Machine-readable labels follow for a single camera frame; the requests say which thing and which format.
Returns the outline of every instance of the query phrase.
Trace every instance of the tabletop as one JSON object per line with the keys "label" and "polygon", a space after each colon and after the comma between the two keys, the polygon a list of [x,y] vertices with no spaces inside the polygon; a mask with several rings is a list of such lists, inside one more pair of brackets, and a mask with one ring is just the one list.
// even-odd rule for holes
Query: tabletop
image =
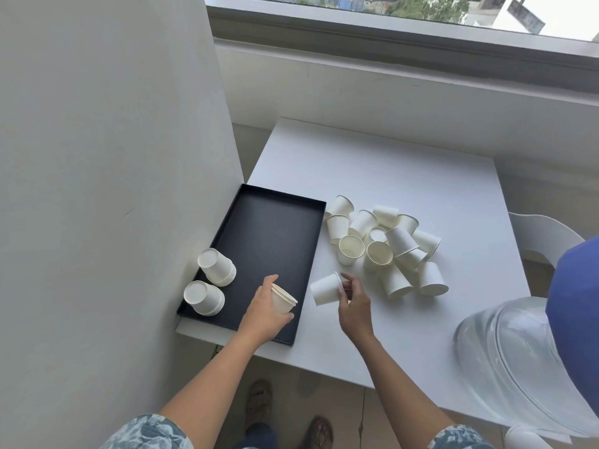
{"label": "tabletop", "polygon": [[[442,237],[431,261],[449,291],[417,292],[388,301],[361,261],[342,266],[326,227],[320,232],[310,283],[355,273],[372,300],[374,332],[395,361],[440,407],[498,423],[468,393],[452,350],[469,315],[528,296],[528,284],[491,158],[442,150],[316,124],[280,119],[248,184],[331,202],[342,194],[359,210],[399,208]],[[372,387],[358,351],[340,329],[337,305],[317,307],[308,288],[293,347],[269,342],[257,355]],[[182,318],[177,332],[220,345],[233,332]]]}

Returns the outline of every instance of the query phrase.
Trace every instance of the sleeve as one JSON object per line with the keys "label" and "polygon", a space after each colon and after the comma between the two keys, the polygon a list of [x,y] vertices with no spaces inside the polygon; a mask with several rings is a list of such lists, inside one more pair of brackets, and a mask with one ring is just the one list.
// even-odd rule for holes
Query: sleeve
{"label": "sleeve", "polygon": [[456,425],[441,430],[427,449],[494,449],[474,429]]}
{"label": "sleeve", "polygon": [[193,445],[175,422],[145,414],[121,427],[100,449],[193,449]]}

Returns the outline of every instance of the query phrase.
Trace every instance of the sandal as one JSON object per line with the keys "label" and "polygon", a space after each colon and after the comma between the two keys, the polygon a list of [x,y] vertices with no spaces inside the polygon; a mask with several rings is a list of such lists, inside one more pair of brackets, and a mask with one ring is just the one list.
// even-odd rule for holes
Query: sandal
{"label": "sandal", "polygon": [[332,449],[333,426],[326,417],[316,416],[312,419],[302,447],[305,449]]}
{"label": "sandal", "polygon": [[273,387],[265,379],[259,379],[250,386],[246,402],[246,430],[257,422],[270,424],[273,410]]}

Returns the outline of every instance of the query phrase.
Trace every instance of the hand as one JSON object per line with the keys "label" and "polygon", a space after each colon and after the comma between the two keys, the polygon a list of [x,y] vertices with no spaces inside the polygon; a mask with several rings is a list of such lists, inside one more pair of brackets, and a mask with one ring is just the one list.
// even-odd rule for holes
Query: hand
{"label": "hand", "polygon": [[278,275],[264,278],[264,282],[256,290],[246,314],[241,319],[237,333],[251,342],[257,349],[260,345],[272,340],[281,328],[294,319],[292,313],[278,314],[271,298],[273,282]]}
{"label": "hand", "polygon": [[339,323],[341,329],[356,347],[363,341],[374,337],[373,322],[370,315],[370,298],[362,290],[362,284],[356,277],[341,272],[350,282],[339,288]]}

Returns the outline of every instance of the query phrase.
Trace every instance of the jeans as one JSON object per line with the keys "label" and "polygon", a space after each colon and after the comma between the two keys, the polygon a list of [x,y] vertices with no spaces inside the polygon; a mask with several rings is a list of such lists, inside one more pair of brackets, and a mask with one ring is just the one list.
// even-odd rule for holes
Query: jeans
{"label": "jeans", "polygon": [[234,445],[232,449],[243,449],[245,447],[279,449],[277,434],[268,424],[256,422],[247,428],[245,439]]}

